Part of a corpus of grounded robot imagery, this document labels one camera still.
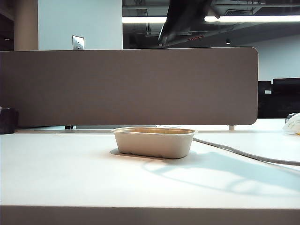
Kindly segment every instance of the light switch plate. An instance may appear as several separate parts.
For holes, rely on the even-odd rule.
[[[84,49],[84,37],[72,35],[73,50]]]

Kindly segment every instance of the compostable bowl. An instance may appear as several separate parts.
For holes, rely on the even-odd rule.
[[[112,130],[119,152],[142,156],[182,158],[189,153],[195,130],[123,127]]]

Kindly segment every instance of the exposed ceiling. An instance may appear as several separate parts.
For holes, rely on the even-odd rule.
[[[169,3],[169,0],[123,0],[123,16],[166,16]],[[211,8],[221,16],[300,15],[300,0],[213,0]],[[162,26],[162,23],[123,24],[123,47],[159,48],[158,36]],[[164,47],[220,46],[219,39],[227,36],[237,38],[233,44],[240,45],[299,33],[300,22],[226,24],[198,21],[189,30],[177,33],[176,38]]]
[[[13,1],[0,1],[0,51],[14,49]]]

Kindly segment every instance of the plastic bag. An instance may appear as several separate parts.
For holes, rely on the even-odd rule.
[[[283,127],[283,130],[287,133],[300,135],[300,113],[293,115]]]

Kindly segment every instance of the ceiling light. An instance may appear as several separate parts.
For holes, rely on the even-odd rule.
[[[215,16],[206,16],[206,22],[300,22],[300,15],[234,15],[221,16],[217,19]]]
[[[165,23],[166,16],[122,17],[122,23]]]

